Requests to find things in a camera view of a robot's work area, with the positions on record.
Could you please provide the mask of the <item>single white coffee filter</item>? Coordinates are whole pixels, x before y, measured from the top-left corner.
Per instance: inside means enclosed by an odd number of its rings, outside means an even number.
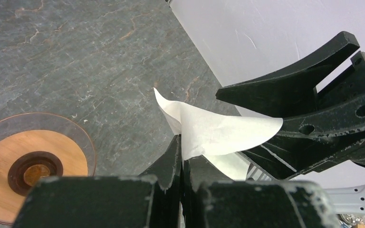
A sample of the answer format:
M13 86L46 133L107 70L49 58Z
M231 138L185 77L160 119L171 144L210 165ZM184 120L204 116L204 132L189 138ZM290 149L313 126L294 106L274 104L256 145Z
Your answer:
M244 181L250 167L239 152L267 142L283 125L282 118L221 115L168 100L157 89L154 94L172 132L182 137L182 159L204 157L235 181Z

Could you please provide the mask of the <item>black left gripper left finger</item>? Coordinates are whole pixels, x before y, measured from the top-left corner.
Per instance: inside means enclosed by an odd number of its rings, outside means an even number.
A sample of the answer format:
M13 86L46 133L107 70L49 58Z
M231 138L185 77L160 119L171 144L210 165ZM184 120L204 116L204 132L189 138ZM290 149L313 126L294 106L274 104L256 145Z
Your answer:
M48 177L26 197L15 228L177 228L181 137L137 176Z

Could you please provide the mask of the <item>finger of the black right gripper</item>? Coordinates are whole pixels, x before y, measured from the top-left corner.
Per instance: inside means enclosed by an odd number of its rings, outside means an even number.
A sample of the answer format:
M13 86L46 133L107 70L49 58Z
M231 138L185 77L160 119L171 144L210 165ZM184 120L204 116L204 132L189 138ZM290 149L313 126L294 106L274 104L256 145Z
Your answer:
M243 155L271 178L289 180L334 166L325 163L333 153L334 134L323 110L285 118L273 138Z
M220 101L271 117L317 109L316 86L360 48L354 34L341 31L303 59L277 71L220 88Z

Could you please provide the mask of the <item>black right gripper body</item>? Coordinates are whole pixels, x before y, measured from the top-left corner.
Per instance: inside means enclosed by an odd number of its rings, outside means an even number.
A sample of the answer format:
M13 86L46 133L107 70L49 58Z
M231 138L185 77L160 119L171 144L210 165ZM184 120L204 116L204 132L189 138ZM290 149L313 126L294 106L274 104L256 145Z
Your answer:
M318 106L335 131L329 167L350 160L365 168L365 52L358 51L351 62L318 93Z

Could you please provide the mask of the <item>wooden ring dripper stand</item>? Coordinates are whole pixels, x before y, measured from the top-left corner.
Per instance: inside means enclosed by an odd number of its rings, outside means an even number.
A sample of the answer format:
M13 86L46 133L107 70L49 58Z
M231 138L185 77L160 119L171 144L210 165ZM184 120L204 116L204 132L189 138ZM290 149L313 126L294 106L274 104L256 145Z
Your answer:
M23 173L44 164L50 176L87 176L88 162L82 149L69 137L48 130L31 130L0 141L0 222L11 223L31 186Z

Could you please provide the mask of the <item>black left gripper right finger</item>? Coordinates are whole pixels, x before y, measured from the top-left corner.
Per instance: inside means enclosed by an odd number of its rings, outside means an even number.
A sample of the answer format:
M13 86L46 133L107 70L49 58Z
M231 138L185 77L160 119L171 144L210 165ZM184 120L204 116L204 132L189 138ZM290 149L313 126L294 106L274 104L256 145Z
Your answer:
M203 157L183 162L188 228L338 228L328 194L316 183L234 181Z

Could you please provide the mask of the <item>clear pink glass dripper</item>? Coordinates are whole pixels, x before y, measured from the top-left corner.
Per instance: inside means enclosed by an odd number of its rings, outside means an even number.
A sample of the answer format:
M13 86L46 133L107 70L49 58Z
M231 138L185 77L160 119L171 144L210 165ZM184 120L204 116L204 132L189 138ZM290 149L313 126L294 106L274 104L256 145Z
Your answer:
M87 132L65 117L32 112L0 120L0 224L13 224L40 179L93 176L96 160Z

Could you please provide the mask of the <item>amber glass carafe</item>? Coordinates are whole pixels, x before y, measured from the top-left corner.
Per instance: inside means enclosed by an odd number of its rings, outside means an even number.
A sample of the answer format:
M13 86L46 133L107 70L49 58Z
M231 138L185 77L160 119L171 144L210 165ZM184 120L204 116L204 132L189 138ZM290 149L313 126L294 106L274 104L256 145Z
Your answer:
M34 164L26 168L23 173L23 180L28 185L33 187L41 178L51 175L51 170L44 164Z

